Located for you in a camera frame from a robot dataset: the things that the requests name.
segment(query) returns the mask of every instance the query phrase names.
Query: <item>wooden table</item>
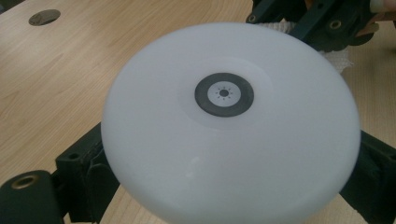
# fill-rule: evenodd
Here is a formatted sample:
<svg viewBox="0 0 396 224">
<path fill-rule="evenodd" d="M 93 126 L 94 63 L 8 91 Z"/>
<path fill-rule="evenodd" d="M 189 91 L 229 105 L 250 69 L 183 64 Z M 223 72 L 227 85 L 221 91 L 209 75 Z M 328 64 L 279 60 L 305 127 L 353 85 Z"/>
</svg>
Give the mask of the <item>wooden table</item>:
<svg viewBox="0 0 396 224">
<path fill-rule="evenodd" d="M 29 18 L 58 9 L 53 23 Z M 0 15 L 0 183 L 53 172 L 54 160 L 101 120 L 106 92 L 124 64 L 161 35 L 212 21 L 245 20 L 250 0 L 27 0 Z M 361 127 L 396 147 L 396 31 L 383 22 L 350 48 L 343 76 Z M 103 223 L 163 223 L 120 188 Z M 336 197 L 306 223 L 365 223 Z"/>
</svg>

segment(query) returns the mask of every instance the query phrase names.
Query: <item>center hole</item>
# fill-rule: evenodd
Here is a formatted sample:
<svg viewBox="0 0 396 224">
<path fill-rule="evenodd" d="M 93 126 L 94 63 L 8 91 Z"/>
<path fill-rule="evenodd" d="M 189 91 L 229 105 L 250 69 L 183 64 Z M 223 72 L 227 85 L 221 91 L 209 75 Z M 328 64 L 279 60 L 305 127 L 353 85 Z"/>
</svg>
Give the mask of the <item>center hole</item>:
<svg viewBox="0 0 396 224">
<path fill-rule="evenodd" d="M 222 96 L 222 97 L 226 97 L 226 96 L 228 96 L 230 93 L 229 93 L 228 91 L 226 91 L 226 90 L 221 90 L 219 94 L 220 94 L 220 96 Z"/>
</svg>

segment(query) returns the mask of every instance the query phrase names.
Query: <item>wood grain surface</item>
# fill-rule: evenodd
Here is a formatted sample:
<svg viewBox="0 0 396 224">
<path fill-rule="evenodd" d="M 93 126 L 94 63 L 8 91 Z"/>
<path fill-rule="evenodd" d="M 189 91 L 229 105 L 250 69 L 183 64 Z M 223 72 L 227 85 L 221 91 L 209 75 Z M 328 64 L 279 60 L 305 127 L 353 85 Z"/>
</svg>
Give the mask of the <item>wood grain surface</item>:
<svg viewBox="0 0 396 224">
<path fill-rule="evenodd" d="M 29 24 L 52 8 L 57 21 Z M 194 24 L 244 22 L 250 10 L 250 0 L 27 0 L 0 15 L 0 183 L 53 172 L 55 158 L 101 120 L 112 80 L 148 43 Z M 363 130 L 394 147 L 395 36 L 382 22 L 369 44 L 349 48 L 354 66 L 343 73 Z M 164 222 L 119 188 L 103 223 Z M 305 223 L 365 222 L 337 196 Z"/>
</svg>

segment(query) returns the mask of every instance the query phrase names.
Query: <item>black ring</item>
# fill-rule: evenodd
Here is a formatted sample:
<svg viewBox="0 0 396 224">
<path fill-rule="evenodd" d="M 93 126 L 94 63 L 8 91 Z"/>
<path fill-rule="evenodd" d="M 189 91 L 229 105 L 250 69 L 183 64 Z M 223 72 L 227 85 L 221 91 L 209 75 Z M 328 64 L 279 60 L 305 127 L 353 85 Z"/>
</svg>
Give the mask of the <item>black ring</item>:
<svg viewBox="0 0 396 224">
<path fill-rule="evenodd" d="M 218 106 L 210 102 L 209 88 L 221 81 L 232 82 L 241 91 L 241 98 L 235 105 Z M 202 79 L 195 88 L 195 101 L 205 112 L 217 117 L 234 117 L 247 111 L 253 104 L 254 92 L 250 84 L 242 77 L 230 73 L 216 73 Z"/>
</svg>

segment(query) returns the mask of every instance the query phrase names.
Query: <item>white plastic disc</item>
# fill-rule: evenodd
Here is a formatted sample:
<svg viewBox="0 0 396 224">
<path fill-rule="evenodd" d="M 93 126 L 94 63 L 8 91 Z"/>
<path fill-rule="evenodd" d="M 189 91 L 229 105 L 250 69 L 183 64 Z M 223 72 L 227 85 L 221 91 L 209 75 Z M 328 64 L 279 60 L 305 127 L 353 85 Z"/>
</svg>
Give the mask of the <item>white plastic disc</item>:
<svg viewBox="0 0 396 224">
<path fill-rule="evenodd" d="M 224 118 L 197 104 L 198 83 L 217 73 L 251 85 L 245 112 Z M 296 223 L 347 182 L 360 126 L 344 80 L 307 45 L 210 23 L 166 35 L 124 66 L 102 136 L 121 184 L 169 223 Z"/>
</svg>

